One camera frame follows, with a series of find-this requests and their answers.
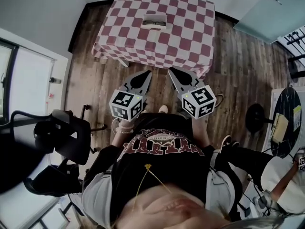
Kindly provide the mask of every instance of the jacket sleeve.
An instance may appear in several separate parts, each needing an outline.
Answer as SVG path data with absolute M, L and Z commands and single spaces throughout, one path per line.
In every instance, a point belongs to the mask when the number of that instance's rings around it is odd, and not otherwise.
M 122 150 L 123 147 L 115 147 L 110 145 L 100 151 L 99 155 L 97 156 L 96 160 L 84 178 L 82 188 L 83 191 L 97 174 L 107 171 L 108 168 L 114 164 L 116 158 L 122 152 Z

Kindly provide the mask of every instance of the white box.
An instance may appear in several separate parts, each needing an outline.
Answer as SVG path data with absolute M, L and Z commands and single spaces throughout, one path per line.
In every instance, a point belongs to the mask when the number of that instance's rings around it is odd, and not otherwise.
M 113 117 L 131 121 L 142 112 L 144 101 L 141 95 L 114 90 L 109 102 L 111 114 Z
M 153 22 L 162 21 L 162 22 L 165 22 L 165 26 L 155 25 L 155 24 L 145 25 L 145 24 L 143 24 L 144 21 L 153 21 Z M 166 14 L 145 14 L 143 16 L 141 28 L 143 28 L 143 29 L 151 29 L 151 28 L 166 29 L 166 25 L 167 25 L 167 15 Z
M 195 119 L 214 111 L 216 97 L 209 85 L 185 93 L 181 97 L 182 108 Z

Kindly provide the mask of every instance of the beige shoe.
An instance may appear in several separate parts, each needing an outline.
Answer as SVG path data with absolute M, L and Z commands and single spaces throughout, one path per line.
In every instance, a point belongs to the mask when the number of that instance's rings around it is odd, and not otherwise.
M 168 113 L 168 108 L 166 105 L 162 105 L 161 108 L 159 109 L 159 113 Z

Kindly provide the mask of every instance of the black window frame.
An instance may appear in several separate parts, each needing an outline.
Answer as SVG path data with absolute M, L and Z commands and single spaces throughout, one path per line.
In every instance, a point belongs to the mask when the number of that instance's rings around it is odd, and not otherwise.
M 4 89 L 3 91 L 3 117 L 0 117 L 0 125 L 6 124 L 10 121 L 10 84 L 11 84 L 11 78 L 13 75 L 13 69 L 14 69 L 14 64 L 16 61 L 16 56 L 18 53 L 19 45 L 12 43 L 8 40 L 0 38 L 0 45 L 10 48 L 11 49 L 11 54 L 10 54 L 10 59 L 9 63 L 6 69 L 6 74 L 4 78 L 2 79 L 2 88 Z

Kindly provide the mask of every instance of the window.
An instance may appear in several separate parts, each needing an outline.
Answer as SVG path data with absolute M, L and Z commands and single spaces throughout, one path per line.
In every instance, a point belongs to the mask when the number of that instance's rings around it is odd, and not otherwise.
M 0 124 L 9 119 L 9 94 L 12 70 L 18 46 L 0 39 Z

